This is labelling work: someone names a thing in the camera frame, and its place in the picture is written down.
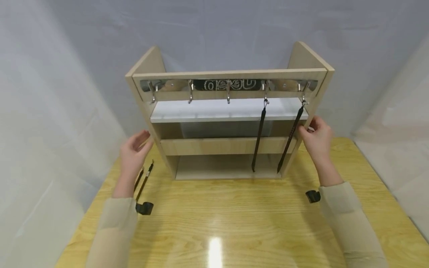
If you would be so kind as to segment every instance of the white wall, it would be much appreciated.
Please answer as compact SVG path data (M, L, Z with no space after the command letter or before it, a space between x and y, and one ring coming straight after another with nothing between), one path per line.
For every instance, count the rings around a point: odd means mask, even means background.
M169 71L287 66L304 41L336 73L321 103L339 136L429 31L427 0L46 0L127 134L142 117L124 74L152 45Z
M0 4L0 267L55 265L125 138L44 4Z
M355 141L429 240L429 35L356 132Z

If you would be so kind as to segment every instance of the wooden table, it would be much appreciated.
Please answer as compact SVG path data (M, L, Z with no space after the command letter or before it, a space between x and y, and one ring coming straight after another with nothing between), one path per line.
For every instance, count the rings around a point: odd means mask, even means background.
M283 180L172 181L154 148L155 166L140 203L130 267L345 267L332 231L309 204L317 173L302 145ZM335 138L332 160L349 181L391 267L428 267L429 246L371 166L346 138ZM119 175L117 161L56 267L83 267L104 201Z

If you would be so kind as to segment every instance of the hand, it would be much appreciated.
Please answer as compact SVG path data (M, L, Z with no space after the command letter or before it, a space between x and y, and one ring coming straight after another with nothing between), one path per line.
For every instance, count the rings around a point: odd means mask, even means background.
M334 136L331 127L319 116L314 116L310 123L314 129L306 130L304 126L299 126L298 131L304 141L305 147L315 164L329 160L331 150L331 140Z
M150 136L147 130L143 130L131 136L121 146L121 180L131 180L134 183L146 156L154 145L154 141L149 139Z

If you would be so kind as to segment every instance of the person's left hand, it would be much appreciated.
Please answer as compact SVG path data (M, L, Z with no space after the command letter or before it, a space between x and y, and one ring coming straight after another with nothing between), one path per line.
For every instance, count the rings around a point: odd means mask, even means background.
M131 136L121 146L121 179L134 180L143 166L146 156L154 145L150 133L143 130Z

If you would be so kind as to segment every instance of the metal hook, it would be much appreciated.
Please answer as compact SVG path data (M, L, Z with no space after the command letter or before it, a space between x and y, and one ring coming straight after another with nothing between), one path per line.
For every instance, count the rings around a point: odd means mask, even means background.
M149 89L150 89L150 90L151 90L151 92L152 92L152 103L154 103L154 102L155 102L155 90L154 90L154 85L152 85L152 81L149 81L148 85L149 85Z
M307 100L305 100L305 91L307 90L307 88L309 88L309 87L310 87L310 84L311 84L311 83L310 83L309 81L307 81L307 84L305 85L305 88L304 88L304 90L302 91L302 106L307 105L307 104L310 104L310 102L308 102Z
M230 87L231 87L231 80L228 79L227 81L227 102L230 103Z
M188 100L188 104L189 104L192 102L192 98L193 98L193 80L189 79L188 85L189 85L189 100Z
M266 80L265 83L262 84L262 91L264 91L264 102L266 102L267 104L269 104L269 101L267 98L267 91L269 90L269 84L270 83L271 83L270 80Z

